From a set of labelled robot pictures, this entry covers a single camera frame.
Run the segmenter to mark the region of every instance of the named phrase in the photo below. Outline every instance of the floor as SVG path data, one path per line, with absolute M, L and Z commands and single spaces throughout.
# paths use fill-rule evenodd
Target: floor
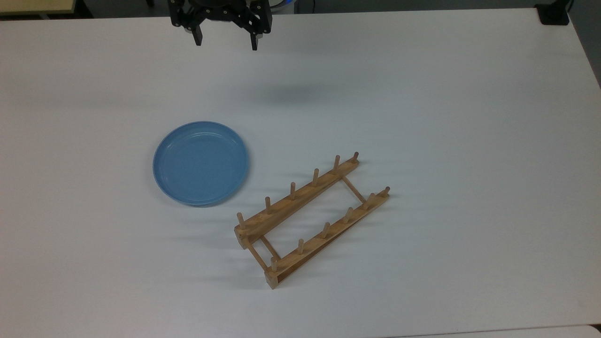
M 167 0 L 155 0 L 148 7 L 145 0 L 85 0 L 94 17 L 168 16 Z M 298 0 L 293 13 L 343 13 L 366 11 L 456 10 L 471 8 L 532 8 L 536 3 L 552 0 Z M 575 0 L 570 12 L 572 22 L 597 81 L 601 85 L 601 1 Z

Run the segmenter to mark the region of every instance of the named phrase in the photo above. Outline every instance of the robotic arm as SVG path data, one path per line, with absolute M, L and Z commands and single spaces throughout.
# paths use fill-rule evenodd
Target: robotic arm
M 251 35 L 252 50 L 257 39 L 271 32 L 269 0 L 168 0 L 171 23 L 192 32 L 197 46 L 203 42 L 200 24 L 205 20 L 234 22 Z

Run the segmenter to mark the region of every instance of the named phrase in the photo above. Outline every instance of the blue plate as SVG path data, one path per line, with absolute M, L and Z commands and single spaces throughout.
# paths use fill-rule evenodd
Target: blue plate
M 191 206 L 209 206 L 240 188 L 248 172 L 248 153 L 230 128 L 193 122 L 172 131 L 160 143 L 153 172 L 169 197 Z

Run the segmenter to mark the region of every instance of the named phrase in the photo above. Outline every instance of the white table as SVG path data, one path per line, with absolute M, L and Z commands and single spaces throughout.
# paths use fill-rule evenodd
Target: white table
M 0 22 L 3 337 L 384 337 L 601 322 L 601 91 L 534 9 Z M 214 120 L 243 188 L 180 205 L 151 161 Z M 313 168 L 391 199 L 277 289 L 238 245 Z M 269 237 L 356 205 L 342 184 Z

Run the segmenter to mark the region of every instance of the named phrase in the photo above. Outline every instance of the black mount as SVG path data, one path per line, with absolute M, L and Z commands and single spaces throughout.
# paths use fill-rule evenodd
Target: black mount
M 257 39 L 271 32 L 269 0 L 167 0 L 171 24 L 192 32 L 200 46 L 203 33 L 200 24 L 205 20 L 233 22 L 251 35 L 252 50 L 257 50 Z
M 538 18 L 543 25 L 566 26 L 570 23 L 566 6 L 570 0 L 556 0 L 550 5 L 538 4 L 534 8 L 538 11 Z

